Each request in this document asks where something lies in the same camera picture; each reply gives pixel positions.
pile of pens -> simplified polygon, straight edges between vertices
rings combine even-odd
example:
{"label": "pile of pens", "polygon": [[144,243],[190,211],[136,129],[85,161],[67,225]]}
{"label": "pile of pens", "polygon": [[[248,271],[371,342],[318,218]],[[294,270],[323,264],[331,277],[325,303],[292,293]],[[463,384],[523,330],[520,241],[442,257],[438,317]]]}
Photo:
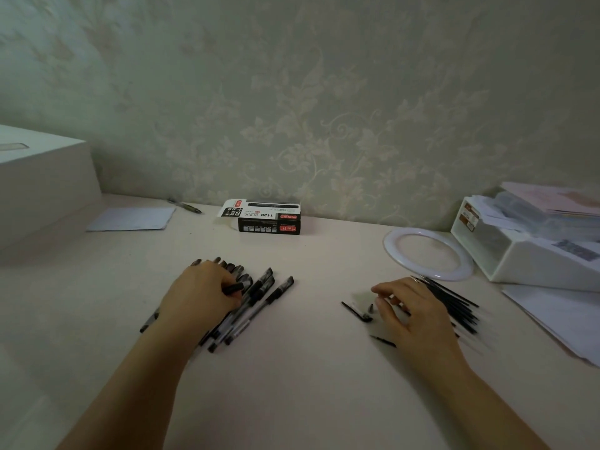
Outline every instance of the pile of pens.
{"label": "pile of pens", "polygon": [[[192,265],[198,265],[200,262],[201,260],[198,259],[192,263]],[[227,263],[224,260],[221,261],[221,257],[217,257],[213,262],[220,263],[220,265],[229,271],[236,280],[235,284],[222,288],[223,294],[230,295],[240,290],[242,291],[242,303],[237,310],[234,310],[225,316],[219,325],[207,332],[200,340],[199,346],[203,346],[209,340],[213,340],[208,348],[208,351],[211,353],[213,353],[222,343],[225,343],[227,346],[231,344],[244,332],[244,330],[246,330],[246,328],[248,328],[250,322],[260,313],[260,311],[281,297],[294,283],[294,278],[289,277],[264,301],[260,302],[269,289],[273,287],[273,284],[275,284],[273,270],[271,268],[267,268],[266,272],[254,282],[249,274],[243,274],[244,266],[242,265],[236,266],[235,264]],[[154,311],[154,314],[148,318],[146,324],[140,328],[140,333],[144,333],[148,326],[159,316],[160,309],[157,309]]]}
{"label": "pile of pens", "polygon": [[439,282],[431,278],[421,276],[421,278],[412,277],[419,283],[422,283],[429,289],[435,298],[446,306],[446,310],[451,318],[461,325],[467,332],[472,335],[476,334],[475,327],[479,319],[473,315],[471,306],[479,308],[479,305],[471,302],[462,295],[442,286]]}

desk surface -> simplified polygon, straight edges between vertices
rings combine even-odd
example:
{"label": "desk surface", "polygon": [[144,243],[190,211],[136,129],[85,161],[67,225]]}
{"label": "desk surface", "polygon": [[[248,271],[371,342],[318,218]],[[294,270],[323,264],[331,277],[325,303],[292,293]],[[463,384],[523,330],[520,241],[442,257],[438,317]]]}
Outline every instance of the desk surface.
{"label": "desk surface", "polygon": [[[167,206],[104,196],[111,206]],[[163,231],[85,233],[74,213],[0,252],[0,449],[51,449],[138,338],[170,283],[196,258],[296,284],[231,346],[195,354],[166,448],[442,449],[464,441],[393,348],[340,301],[409,274],[383,250],[391,227],[305,218],[302,235],[238,233],[177,209]],[[404,247],[448,264],[428,239]],[[451,287],[481,304],[482,341],[460,339],[473,369],[556,449],[600,448],[600,371],[568,354],[476,272]]]}

white box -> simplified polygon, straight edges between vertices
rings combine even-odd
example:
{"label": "white box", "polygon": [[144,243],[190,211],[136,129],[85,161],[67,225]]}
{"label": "white box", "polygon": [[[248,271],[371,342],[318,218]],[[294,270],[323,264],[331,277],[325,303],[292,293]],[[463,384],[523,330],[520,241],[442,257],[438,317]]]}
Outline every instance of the white box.
{"label": "white box", "polygon": [[0,125],[0,249],[100,196],[83,140]]}
{"label": "white box", "polygon": [[600,292],[600,243],[491,226],[476,205],[469,197],[462,201],[450,232],[490,281]]}

wall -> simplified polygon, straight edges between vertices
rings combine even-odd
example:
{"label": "wall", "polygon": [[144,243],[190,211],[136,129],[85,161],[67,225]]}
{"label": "wall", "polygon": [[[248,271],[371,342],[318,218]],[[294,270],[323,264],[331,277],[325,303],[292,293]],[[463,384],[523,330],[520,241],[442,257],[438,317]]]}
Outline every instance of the wall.
{"label": "wall", "polygon": [[0,0],[0,122],[90,140],[113,193],[447,228],[504,180],[600,188],[599,5]]}

